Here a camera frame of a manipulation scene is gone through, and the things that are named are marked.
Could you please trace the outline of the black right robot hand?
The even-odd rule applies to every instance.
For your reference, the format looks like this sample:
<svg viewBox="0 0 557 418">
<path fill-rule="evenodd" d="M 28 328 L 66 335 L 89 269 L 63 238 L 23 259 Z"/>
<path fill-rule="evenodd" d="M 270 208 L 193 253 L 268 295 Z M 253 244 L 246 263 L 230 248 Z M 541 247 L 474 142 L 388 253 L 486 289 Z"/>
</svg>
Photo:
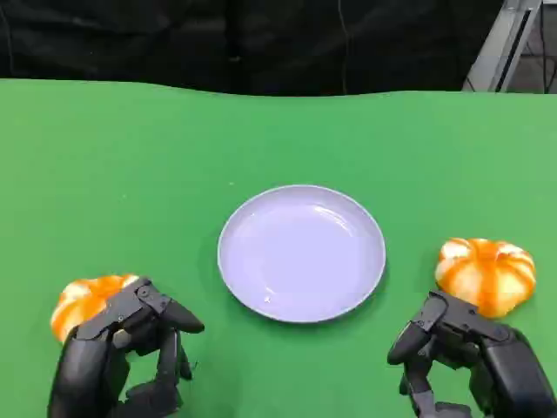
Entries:
<svg viewBox="0 0 557 418">
<path fill-rule="evenodd" d="M 427 376 L 434 362 L 470 370 L 469 389 L 486 417 L 554 417 L 556 396 L 527 337 L 479 309 L 431 291 L 393 343 L 387 361 L 402 365 L 399 392 L 418 417 L 469 417 L 467 405 L 436 401 Z"/>
</svg>

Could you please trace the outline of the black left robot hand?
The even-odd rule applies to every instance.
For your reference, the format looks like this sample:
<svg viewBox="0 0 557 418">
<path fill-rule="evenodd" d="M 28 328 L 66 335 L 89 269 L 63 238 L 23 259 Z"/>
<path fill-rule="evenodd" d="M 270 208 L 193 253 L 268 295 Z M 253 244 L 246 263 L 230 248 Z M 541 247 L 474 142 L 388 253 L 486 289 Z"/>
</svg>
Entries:
<svg viewBox="0 0 557 418">
<path fill-rule="evenodd" d="M 167 417 L 179 411 L 178 385 L 192 378 L 183 333 L 205 326 L 146 277 L 114 284 L 78 280 L 57 306 L 63 347 L 47 408 L 49 417 Z M 126 389 L 129 354 L 156 353 L 152 379 Z"/>
</svg>

